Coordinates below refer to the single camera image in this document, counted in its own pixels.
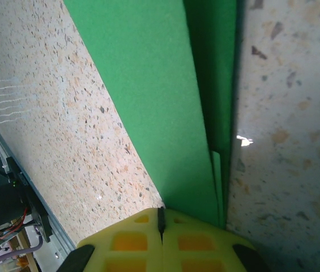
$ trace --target red wire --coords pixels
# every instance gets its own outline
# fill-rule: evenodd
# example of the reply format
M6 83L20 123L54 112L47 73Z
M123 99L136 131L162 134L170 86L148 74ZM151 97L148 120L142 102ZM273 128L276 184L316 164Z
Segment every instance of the red wire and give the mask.
M22 216L23 219L21 220L20 224L17 227L15 227L14 229L12 229L9 233L0 237L1 240L4 239L5 237L7 237L8 235L12 234L14 231L18 230L23 225L27 211L28 211L28 208L25 209L24 214Z

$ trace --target speckled terrazzo surface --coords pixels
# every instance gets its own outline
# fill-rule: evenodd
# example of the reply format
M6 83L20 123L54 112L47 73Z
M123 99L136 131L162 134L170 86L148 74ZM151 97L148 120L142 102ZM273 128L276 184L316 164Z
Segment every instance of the speckled terrazzo surface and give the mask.
M75 244L162 205L61 1L0 1L0 133Z
M320 271L320 1L246 1L240 67L228 229Z

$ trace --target green foam sheet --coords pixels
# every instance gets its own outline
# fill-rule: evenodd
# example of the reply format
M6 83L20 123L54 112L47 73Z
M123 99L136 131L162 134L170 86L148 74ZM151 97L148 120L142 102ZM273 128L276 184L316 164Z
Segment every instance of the green foam sheet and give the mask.
M183 2L65 4L166 206L218 226Z

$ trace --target yellow plastic part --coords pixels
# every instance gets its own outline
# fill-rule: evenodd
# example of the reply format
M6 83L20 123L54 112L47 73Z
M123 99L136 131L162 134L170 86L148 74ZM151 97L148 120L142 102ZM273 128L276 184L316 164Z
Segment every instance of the yellow plastic part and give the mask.
M84 272L246 272L234 244L245 239L180 212L165 210L161 242L157 209L146 209L81 241L95 246Z

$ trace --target speckled stone panel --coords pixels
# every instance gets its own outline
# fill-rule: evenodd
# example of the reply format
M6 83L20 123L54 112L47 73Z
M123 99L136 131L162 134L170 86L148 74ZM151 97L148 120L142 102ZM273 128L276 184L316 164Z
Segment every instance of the speckled stone panel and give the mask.
M0 1L0 133L75 244L162 205L62 1Z
M228 229L272 271L320 271L320 0L245 4Z

